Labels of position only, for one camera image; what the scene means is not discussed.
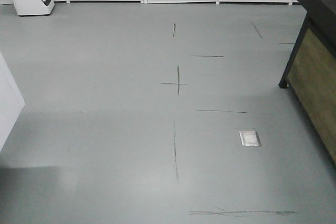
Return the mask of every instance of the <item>scuff mark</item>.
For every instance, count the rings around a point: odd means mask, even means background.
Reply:
[[[180,83],[180,68],[179,68],[179,66],[177,66],[177,83],[179,84],[177,86],[177,95],[180,95],[180,86],[181,86],[181,83]]]
[[[223,58],[221,55],[191,55],[191,57],[212,57],[212,58]]]
[[[231,110],[196,110],[196,111],[205,111],[205,112],[230,112],[230,113],[247,113],[245,111],[231,111]]]
[[[258,28],[255,26],[255,24],[252,22],[252,25],[254,26],[254,29],[256,30],[257,34],[261,39],[263,39],[263,36],[261,35],[261,32],[258,30]]]
[[[177,156],[177,150],[176,150],[176,120],[174,120],[174,167],[176,170],[176,181],[178,181],[178,169],[177,169],[177,161],[176,161],[176,156]]]
[[[287,216],[295,213],[293,211],[189,211],[190,215],[222,215],[231,217]]]

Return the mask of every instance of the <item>gray floor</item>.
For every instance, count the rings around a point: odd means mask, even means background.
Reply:
[[[0,6],[0,50],[26,100],[0,153],[1,224],[336,223],[335,171],[277,86],[305,14]],[[179,94],[162,84],[177,66]],[[242,147],[239,129],[262,147]]]

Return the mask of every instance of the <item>wood panel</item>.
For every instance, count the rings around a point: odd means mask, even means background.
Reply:
[[[288,80],[336,163],[336,59],[311,29]]]

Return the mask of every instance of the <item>white panel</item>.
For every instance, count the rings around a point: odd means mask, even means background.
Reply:
[[[25,101],[0,52],[0,151]]]

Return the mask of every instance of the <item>metal floor plate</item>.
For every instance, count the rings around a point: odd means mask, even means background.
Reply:
[[[261,147],[261,142],[257,131],[239,131],[243,146]]]

